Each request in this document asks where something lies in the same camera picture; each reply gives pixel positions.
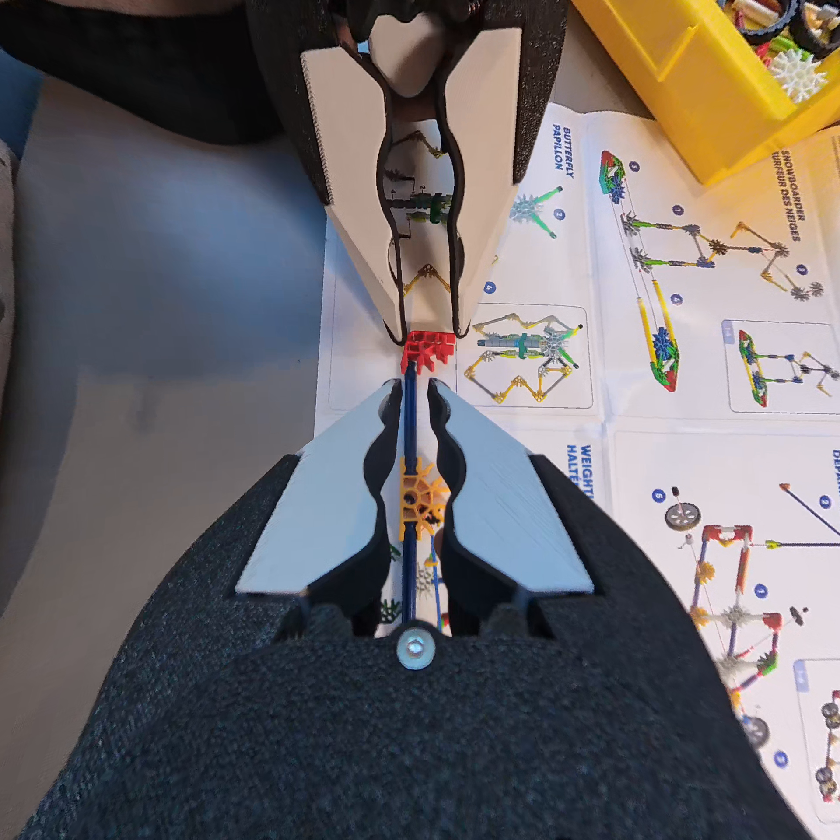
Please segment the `blue plastic rod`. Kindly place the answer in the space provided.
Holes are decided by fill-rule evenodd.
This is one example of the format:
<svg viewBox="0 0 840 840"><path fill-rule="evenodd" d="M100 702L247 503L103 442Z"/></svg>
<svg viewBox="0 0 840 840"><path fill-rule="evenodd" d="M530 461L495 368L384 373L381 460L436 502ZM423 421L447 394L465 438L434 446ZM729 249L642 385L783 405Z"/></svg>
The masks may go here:
<svg viewBox="0 0 840 840"><path fill-rule="evenodd" d="M408 476L417 474L417 363L408 361L403 374L403 459Z"/></svg>
<svg viewBox="0 0 840 840"><path fill-rule="evenodd" d="M402 538L402 624L416 618L417 610L417 525L408 522Z"/></svg>

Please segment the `orange fan-shaped connector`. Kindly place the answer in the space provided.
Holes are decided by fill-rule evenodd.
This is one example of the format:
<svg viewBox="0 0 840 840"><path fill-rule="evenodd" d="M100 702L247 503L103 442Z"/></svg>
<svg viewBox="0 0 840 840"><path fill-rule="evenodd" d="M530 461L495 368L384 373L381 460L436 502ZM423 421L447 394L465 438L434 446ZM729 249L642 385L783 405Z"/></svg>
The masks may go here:
<svg viewBox="0 0 840 840"><path fill-rule="evenodd" d="M399 540L405 539L406 525L415 524L434 534L436 526L445 519L445 508L449 490L441 476L433 476L435 465L424 466L421 457L416 458L416 472L407 471L406 460L401 458L401 513Z"/></svg>

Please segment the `pile of toy pieces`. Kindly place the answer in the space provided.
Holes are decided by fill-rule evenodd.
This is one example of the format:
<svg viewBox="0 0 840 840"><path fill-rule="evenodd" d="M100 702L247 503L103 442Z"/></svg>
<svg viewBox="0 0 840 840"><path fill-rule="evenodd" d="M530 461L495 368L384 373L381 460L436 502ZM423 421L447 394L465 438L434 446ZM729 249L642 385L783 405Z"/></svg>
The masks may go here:
<svg viewBox="0 0 840 840"><path fill-rule="evenodd" d="M838 51L838 2L717 1L793 104L828 82L824 59Z"/></svg>

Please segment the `dark cloth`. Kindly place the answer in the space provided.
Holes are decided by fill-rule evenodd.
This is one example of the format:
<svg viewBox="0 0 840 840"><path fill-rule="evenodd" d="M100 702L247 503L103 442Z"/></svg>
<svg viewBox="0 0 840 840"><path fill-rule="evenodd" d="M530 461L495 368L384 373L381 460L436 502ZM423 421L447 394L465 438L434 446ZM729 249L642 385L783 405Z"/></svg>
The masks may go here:
<svg viewBox="0 0 840 840"><path fill-rule="evenodd" d="M190 140L282 132L245 2L2 2L2 49Z"/></svg>

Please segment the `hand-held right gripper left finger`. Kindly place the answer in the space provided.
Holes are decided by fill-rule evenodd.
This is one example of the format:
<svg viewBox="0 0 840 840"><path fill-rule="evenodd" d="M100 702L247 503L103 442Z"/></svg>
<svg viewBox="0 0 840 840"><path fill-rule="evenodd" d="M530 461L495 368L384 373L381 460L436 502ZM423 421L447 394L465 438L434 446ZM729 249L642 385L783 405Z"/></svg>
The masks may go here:
<svg viewBox="0 0 840 840"><path fill-rule="evenodd" d="M304 623L335 606L373 636L392 562L383 486L396 462L402 380L387 380L295 455L286 485L235 583L240 598L291 596Z"/></svg>

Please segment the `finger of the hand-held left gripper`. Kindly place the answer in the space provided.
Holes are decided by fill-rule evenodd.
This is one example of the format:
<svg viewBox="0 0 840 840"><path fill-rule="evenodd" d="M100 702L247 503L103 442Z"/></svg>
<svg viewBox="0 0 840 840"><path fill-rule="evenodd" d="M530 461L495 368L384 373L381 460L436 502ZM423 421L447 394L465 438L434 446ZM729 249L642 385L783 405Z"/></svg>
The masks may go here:
<svg viewBox="0 0 840 840"><path fill-rule="evenodd" d="M397 344L406 341L396 224L382 191L392 147L391 95L372 62L345 47L301 54L327 186L327 215Z"/></svg>
<svg viewBox="0 0 840 840"><path fill-rule="evenodd" d="M450 289L460 338L484 291L517 191L512 170L521 40L520 28L481 31L444 85L456 173L448 229L455 272Z"/></svg>

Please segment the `red corner connector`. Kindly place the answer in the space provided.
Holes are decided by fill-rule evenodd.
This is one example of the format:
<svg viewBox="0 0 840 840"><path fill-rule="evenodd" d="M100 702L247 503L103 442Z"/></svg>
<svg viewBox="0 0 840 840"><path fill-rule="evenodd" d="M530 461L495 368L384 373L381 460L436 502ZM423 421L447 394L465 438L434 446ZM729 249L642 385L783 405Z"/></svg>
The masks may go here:
<svg viewBox="0 0 840 840"><path fill-rule="evenodd" d="M412 331L407 335L403 346L401 373L405 374L410 364L415 365L416 373L424 369L436 372L436 362L447 364L455 354L456 336L452 332Z"/></svg>

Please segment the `white printed instruction sheet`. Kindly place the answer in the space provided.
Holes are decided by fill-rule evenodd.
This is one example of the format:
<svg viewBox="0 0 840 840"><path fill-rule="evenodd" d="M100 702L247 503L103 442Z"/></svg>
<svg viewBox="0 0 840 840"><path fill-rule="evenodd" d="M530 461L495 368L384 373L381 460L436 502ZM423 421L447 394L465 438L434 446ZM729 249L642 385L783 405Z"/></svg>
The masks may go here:
<svg viewBox="0 0 840 840"><path fill-rule="evenodd" d="M815 838L838 838L838 351L838 127L704 188L654 122L553 104L433 361L657 565Z"/></svg>

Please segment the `large yellow plastic bin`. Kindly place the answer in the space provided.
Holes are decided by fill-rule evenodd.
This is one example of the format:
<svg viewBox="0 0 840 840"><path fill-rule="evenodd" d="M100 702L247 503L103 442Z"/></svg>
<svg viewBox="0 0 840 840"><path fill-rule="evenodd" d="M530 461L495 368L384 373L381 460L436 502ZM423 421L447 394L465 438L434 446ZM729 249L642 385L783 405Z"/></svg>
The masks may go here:
<svg viewBox="0 0 840 840"><path fill-rule="evenodd" d="M794 104L716 2L573 4L704 185L838 122L837 53Z"/></svg>

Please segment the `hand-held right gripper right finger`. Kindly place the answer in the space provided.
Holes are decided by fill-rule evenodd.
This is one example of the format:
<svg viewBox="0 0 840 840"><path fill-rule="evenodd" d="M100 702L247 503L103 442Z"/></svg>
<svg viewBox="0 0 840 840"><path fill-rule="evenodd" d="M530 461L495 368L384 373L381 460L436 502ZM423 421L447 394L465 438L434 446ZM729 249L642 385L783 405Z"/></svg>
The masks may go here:
<svg viewBox="0 0 840 840"><path fill-rule="evenodd" d="M593 594L532 453L439 379L427 402L449 490L440 557L451 634L478 635L498 606L528 618L538 599Z"/></svg>

